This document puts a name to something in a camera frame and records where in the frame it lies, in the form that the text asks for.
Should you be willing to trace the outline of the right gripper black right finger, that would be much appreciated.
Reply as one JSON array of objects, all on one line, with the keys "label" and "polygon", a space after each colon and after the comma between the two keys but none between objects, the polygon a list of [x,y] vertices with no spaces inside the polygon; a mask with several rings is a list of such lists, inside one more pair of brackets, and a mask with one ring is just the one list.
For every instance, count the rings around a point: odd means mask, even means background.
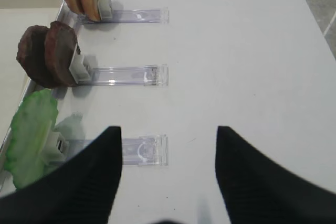
[{"label": "right gripper black right finger", "polygon": [[335,223],[335,194],[284,169],[228,126],[215,173],[231,223]]}]

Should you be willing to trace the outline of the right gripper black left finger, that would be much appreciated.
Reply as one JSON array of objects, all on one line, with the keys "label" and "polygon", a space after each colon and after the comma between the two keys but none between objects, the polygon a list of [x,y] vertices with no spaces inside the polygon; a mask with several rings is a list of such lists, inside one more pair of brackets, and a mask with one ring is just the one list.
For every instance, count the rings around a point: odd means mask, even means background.
[{"label": "right gripper black left finger", "polygon": [[1,198],[1,223],[108,223],[122,173],[119,126],[66,164]]}]

